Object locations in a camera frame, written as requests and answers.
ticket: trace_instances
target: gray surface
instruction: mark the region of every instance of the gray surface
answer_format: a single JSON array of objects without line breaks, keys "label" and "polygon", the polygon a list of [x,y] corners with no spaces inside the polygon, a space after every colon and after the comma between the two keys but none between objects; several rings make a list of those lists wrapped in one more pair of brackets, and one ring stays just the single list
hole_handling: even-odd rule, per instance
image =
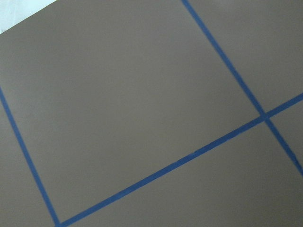
[{"label": "gray surface", "polygon": [[303,181],[266,125],[73,227],[301,227]]},{"label": "gray surface", "polygon": [[303,88],[303,1],[189,0],[266,111]]},{"label": "gray surface", "polygon": [[0,105],[0,226],[53,226],[2,105]]},{"label": "gray surface", "polygon": [[303,102],[287,109],[273,119],[282,136],[303,165]]}]

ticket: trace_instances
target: floor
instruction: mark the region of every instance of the floor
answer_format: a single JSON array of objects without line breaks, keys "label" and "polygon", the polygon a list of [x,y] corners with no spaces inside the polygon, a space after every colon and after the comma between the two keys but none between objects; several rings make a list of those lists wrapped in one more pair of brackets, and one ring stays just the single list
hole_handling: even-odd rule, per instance
[{"label": "floor", "polygon": [[59,0],[0,34],[0,226],[300,227],[302,7]]}]

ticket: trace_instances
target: gray floor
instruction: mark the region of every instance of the gray floor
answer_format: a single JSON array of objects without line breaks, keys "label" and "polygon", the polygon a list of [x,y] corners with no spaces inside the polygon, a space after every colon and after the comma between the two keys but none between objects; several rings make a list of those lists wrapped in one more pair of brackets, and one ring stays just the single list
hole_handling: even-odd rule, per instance
[{"label": "gray floor", "polygon": [[[265,111],[303,92],[301,2],[190,2]],[[258,117],[178,0],[57,1],[0,34],[0,85],[61,222]],[[272,118],[301,163],[302,113]],[[2,106],[0,149],[0,225],[54,226]],[[302,223],[261,123],[72,226]]]}]

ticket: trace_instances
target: blue grid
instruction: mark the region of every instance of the blue grid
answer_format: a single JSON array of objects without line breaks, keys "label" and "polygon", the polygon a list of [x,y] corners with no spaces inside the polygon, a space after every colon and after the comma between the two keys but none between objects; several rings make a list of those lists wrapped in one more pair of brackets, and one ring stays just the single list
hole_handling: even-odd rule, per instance
[{"label": "blue grid", "polygon": [[246,94],[246,96],[248,97],[248,99],[251,101],[251,103],[254,105],[254,107],[256,108],[256,110],[259,112],[259,117],[255,118],[254,120],[242,125],[241,127],[227,133],[226,135],[216,139],[215,141],[207,144],[206,146],[198,149],[197,151],[181,158],[180,160],[164,167],[163,169],[149,175],[148,177],[138,181],[137,183],[129,186],[128,188],[125,188],[124,190],[114,194],[113,196],[97,203],[96,205],[84,210],[83,212],[71,217],[70,219],[64,221],[64,222],[60,222],[58,219],[58,216],[53,208],[53,205],[47,195],[47,192],[42,184],[42,181],[39,177],[39,174],[35,168],[35,165],[29,155],[29,152],[27,150],[27,147],[22,139],[21,133],[18,129],[18,126],[14,120],[14,117],[10,111],[9,105],[6,101],[6,98],[2,92],[2,89],[0,87],[0,100],[2,102],[2,105],[4,107],[4,110],[6,112],[6,115],[9,119],[9,122],[11,124],[11,127],[15,133],[15,136],[18,140],[18,143],[21,147],[21,150],[23,152],[23,155],[27,161],[27,164],[29,166],[29,169],[35,179],[35,182],[37,184],[37,187],[44,199],[44,202],[48,208],[48,211],[52,217],[52,220],[55,224],[55,227],[67,227],[72,225],[73,223],[85,218],[86,216],[96,212],[97,210],[102,209],[103,207],[117,201],[118,199],[132,193],[133,191],[143,187],[144,185],[154,181],[155,179],[169,173],[170,171],[184,165],[185,163],[195,159],[196,157],[210,151],[211,149],[218,147],[219,145],[227,142],[228,140],[238,136],[239,134],[255,127],[256,125],[265,122],[266,125],[269,127],[269,129],[271,130],[271,132],[274,134],[275,138],[277,139],[277,141],[280,143],[280,145],[282,146],[282,148],[284,149],[284,151],[286,152],[286,154],[289,156],[289,158],[291,159],[291,161],[293,162],[293,164],[295,165],[295,167],[297,168],[297,170],[299,171],[299,173],[303,176],[303,169],[302,166],[300,165],[299,161],[297,160],[294,152],[290,149],[290,147],[288,146],[288,144],[286,143],[286,141],[284,140],[284,138],[282,137],[282,135],[280,134],[280,132],[278,131],[278,129],[275,127],[275,125],[272,123],[272,121],[270,120],[271,117],[277,115],[278,113],[288,109],[289,107],[297,104],[298,102],[303,100],[303,93],[299,94],[298,96],[290,99],[289,101],[279,105],[278,107],[268,111],[267,113],[263,110],[262,106],[260,105],[260,103],[258,102],[258,100],[255,98],[255,96],[253,95],[253,93],[251,92],[251,90],[249,89],[249,87],[246,85],[246,83],[244,82],[244,80],[242,79],[241,75],[236,71],[235,67],[233,66],[232,62],[229,60],[229,58],[226,56],[226,54],[224,53],[224,51],[221,49],[221,47],[219,46],[219,44],[217,43],[217,41],[215,40],[215,38],[212,36],[212,34],[210,33],[210,31],[208,30],[208,28],[206,27],[206,25],[203,23],[203,21],[201,20],[201,18],[199,17],[199,15],[195,12],[195,10],[193,9],[193,7],[190,5],[190,3],[188,2],[188,0],[181,0],[183,5],[186,7],[186,9],[189,11],[189,13],[191,14],[191,16],[193,17],[193,19],[196,21],[196,23],[199,25],[199,27],[201,28],[202,32],[205,34],[205,36],[207,37],[207,39],[209,40],[209,42],[211,43],[211,45],[213,46],[213,48],[216,50],[216,52],[219,54],[219,56],[221,57],[222,61],[224,62],[224,64],[226,65],[226,67],[229,69],[229,71],[232,73],[232,75],[235,77],[236,81],[238,82],[238,84],[240,85],[240,87],[242,88],[242,90],[244,91],[244,93]]}]

